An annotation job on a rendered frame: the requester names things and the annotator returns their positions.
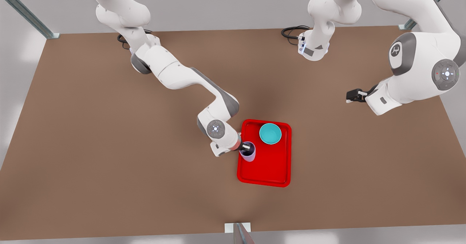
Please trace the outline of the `lavender cup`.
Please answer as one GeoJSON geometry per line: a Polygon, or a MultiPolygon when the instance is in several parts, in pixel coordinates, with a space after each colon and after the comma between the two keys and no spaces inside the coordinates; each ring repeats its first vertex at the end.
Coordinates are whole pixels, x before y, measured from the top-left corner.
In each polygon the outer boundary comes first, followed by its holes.
{"type": "Polygon", "coordinates": [[[252,154],[241,154],[240,153],[240,156],[247,162],[252,162],[255,158],[255,155],[256,155],[256,148],[253,143],[252,143],[252,154]]]}

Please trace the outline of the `teal bowl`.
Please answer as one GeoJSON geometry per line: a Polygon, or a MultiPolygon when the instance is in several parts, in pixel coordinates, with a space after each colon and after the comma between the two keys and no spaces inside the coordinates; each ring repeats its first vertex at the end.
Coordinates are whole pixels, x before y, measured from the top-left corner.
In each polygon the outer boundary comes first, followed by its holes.
{"type": "Polygon", "coordinates": [[[282,138],[281,128],[274,123],[265,123],[259,129],[259,137],[263,143],[274,145],[282,138]]]}

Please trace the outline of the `red tray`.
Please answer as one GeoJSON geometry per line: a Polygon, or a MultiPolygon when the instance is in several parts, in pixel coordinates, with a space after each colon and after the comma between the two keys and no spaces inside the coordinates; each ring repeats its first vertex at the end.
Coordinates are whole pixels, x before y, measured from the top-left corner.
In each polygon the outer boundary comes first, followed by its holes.
{"type": "Polygon", "coordinates": [[[255,145],[255,158],[248,162],[238,157],[237,178],[243,183],[286,187],[291,179],[292,129],[288,123],[273,122],[281,135],[277,143],[269,145],[260,136],[260,129],[268,121],[247,119],[242,124],[243,141],[255,145]]]}

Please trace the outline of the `silver frame post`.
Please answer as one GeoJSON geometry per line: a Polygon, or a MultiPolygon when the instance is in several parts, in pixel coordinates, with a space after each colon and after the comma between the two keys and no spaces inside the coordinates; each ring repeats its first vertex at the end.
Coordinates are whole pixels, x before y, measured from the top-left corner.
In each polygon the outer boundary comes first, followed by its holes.
{"type": "Polygon", "coordinates": [[[20,0],[5,0],[30,25],[40,32],[46,39],[57,39],[60,33],[53,33],[37,16],[35,16],[20,0]]]}
{"type": "Polygon", "coordinates": [[[233,244],[255,244],[250,235],[251,223],[227,223],[224,231],[233,234],[233,244]]]}
{"type": "MultiPolygon", "coordinates": [[[[438,4],[441,0],[398,0],[402,10],[398,13],[409,17],[409,20],[398,25],[400,30],[412,30],[416,25],[420,32],[441,33],[460,30],[449,20],[448,16],[438,4]]],[[[452,14],[458,14],[466,7],[466,0],[452,0],[449,6],[452,14]]]]}

